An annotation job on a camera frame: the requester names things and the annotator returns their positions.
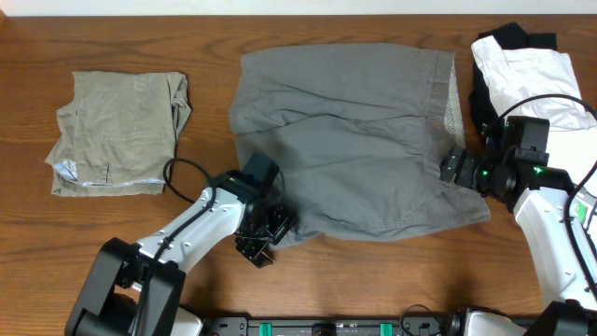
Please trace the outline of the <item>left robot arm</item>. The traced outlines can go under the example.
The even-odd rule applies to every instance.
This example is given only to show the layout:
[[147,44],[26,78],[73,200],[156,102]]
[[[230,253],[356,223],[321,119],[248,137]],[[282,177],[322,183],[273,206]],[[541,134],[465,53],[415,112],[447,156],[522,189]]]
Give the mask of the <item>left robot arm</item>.
[[201,197],[161,230],[99,250],[65,325],[67,335],[198,335],[201,320],[180,305],[187,273],[226,237],[257,268],[297,222],[274,186],[282,175],[254,154],[242,170],[208,176]]

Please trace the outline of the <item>grey shorts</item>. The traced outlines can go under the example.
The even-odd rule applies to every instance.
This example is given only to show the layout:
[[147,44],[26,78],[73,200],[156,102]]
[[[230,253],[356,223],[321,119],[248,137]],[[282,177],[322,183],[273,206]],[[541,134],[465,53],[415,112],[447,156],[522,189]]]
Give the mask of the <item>grey shorts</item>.
[[452,52],[323,44],[248,53],[229,118],[240,162],[275,161],[298,224],[282,247],[326,235],[388,242],[487,221],[439,166],[463,141]]

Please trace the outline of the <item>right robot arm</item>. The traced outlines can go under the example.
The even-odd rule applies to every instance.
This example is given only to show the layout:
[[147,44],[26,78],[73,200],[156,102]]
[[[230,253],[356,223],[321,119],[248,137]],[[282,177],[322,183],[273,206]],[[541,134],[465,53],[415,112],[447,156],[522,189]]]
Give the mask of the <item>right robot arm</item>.
[[511,117],[489,132],[487,151],[454,147],[440,164],[441,180],[507,206],[531,250],[544,311],[517,319],[488,308],[454,316],[450,335],[593,335],[596,257],[574,214],[579,186],[548,167],[546,119]]

